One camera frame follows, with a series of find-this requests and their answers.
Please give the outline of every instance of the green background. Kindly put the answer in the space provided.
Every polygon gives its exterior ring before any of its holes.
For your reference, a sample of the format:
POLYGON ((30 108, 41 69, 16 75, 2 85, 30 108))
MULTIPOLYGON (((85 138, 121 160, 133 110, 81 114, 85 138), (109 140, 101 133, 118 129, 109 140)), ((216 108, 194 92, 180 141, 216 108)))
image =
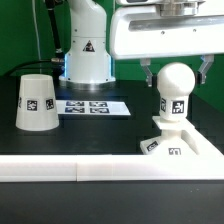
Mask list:
MULTIPOLYGON (((43 0, 36 0, 37 23, 40 35, 42 59, 54 57, 54 45, 50 22, 43 0)), ((107 12, 107 50, 109 51, 109 27, 113 14, 113 0, 96 0, 107 12)), ((65 52, 70 47, 70 17, 67 3, 56 8, 57 23, 62 47, 65 52)), ((36 35, 31 0, 7 0, 0 6, 0 75, 14 66, 38 59, 36 35)), ((150 69, 153 73, 167 63, 179 61, 188 64, 194 71, 201 65, 200 56, 153 59, 150 69)), ((216 55, 215 62, 207 74, 205 85, 196 86, 194 93, 216 109, 224 112, 224 56, 216 55)), ((115 76, 122 80, 145 80, 139 60, 116 61, 115 76)))

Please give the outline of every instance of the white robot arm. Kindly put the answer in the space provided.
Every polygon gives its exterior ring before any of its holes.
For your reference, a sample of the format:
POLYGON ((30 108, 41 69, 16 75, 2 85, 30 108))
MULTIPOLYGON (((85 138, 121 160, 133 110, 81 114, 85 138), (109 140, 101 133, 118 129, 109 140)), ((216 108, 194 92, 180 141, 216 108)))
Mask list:
POLYGON ((200 83, 213 54, 224 52, 224 1, 222 0, 117 0, 111 25, 110 52, 115 59, 141 59, 202 55, 200 83))
POLYGON ((92 0, 68 0, 71 49, 65 57, 62 85, 100 89, 112 85, 111 57, 106 52, 106 13, 92 0))

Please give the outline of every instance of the white cup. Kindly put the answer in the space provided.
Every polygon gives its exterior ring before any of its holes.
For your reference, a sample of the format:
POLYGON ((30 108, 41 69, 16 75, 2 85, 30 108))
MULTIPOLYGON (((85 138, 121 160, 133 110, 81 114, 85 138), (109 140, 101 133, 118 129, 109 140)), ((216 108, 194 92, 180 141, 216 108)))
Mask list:
POLYGON ((49 75, 23 75, 20 82, 16 127, 45 131, 59 125, 53 79, 49 75))

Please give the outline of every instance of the white sphere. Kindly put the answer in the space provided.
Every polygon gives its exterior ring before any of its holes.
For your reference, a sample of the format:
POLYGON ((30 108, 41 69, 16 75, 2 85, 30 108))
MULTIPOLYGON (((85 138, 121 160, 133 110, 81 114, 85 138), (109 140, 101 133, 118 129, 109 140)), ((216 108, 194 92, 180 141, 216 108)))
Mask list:
POLYGON ((194 73, 183 63, 168 64, 158 74, 157 88, 162 96, 187 96, 194 85, 194 73))

